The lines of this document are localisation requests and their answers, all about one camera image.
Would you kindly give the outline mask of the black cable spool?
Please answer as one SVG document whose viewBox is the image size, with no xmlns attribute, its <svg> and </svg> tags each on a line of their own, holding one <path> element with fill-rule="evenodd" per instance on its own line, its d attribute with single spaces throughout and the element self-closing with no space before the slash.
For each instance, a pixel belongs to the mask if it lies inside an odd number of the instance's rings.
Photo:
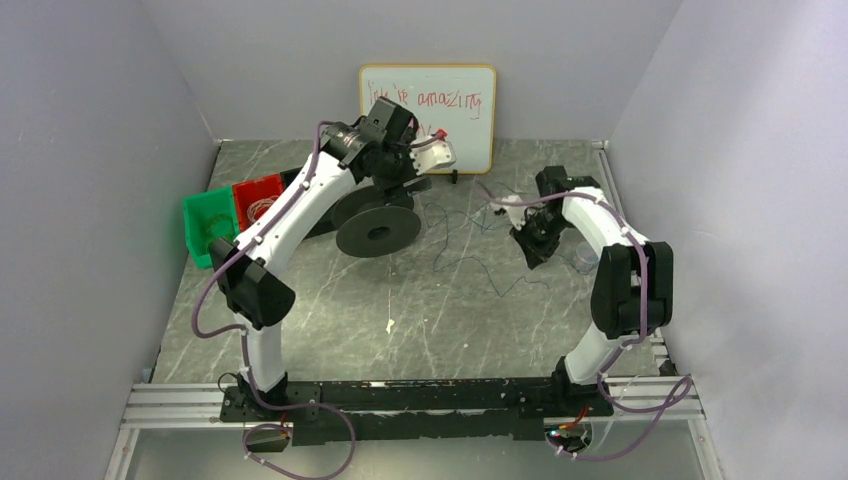
<svg viewBox="0 0 848 480">
<path fill-rule="evenodd" d="M 376 258 L 410 246 L 421 231 L 415 201 L 406 194 L 386 199 L 374 186 L 348 193 L 331 210 L 338 249 L 356 258 Z"/>
</svg>

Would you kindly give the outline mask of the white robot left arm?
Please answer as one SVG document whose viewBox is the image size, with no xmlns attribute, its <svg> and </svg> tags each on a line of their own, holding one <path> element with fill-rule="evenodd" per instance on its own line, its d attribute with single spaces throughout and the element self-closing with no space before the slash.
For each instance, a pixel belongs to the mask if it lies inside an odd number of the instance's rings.
<svg viewBox="0 0 848 480">
<path fill-rule="evenodd" d="M 331 216 L 338 248 L 352 257 L 395 253 L 418 236 L 412 195 L 428 188 L 430 168 L 420 158 L 452 157 L 445 131 L 420 138 L 418 126 L 411 111 L 385 97 L 351 124 L 321 122 L 293 183 L 234 241 L 212 244 L 212 282 L 245 342 L 240 385 L 254 388 L 261 401 L 287 401 L 281 327 L 296 294 L 282 275 L 324 215 Z"/>
</svg>

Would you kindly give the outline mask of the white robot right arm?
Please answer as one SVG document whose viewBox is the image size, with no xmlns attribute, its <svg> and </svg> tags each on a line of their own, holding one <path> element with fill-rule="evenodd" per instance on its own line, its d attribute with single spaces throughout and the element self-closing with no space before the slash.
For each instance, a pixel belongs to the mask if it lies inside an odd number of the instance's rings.
<svg viewBox="0 0 848 480">
<path fill-rule="evenodd" d="M 503 201 L 527 266 L 546 262 L 567 229 L 579 232 L 597 258 L 590 326 L 563 359 L 570 384 L 593 385 L 624 351 L 670 322 L 673 250 L 630 226 L 590 176 L 546 167 L 535 182 L 537 199 Z"/>
</svg>

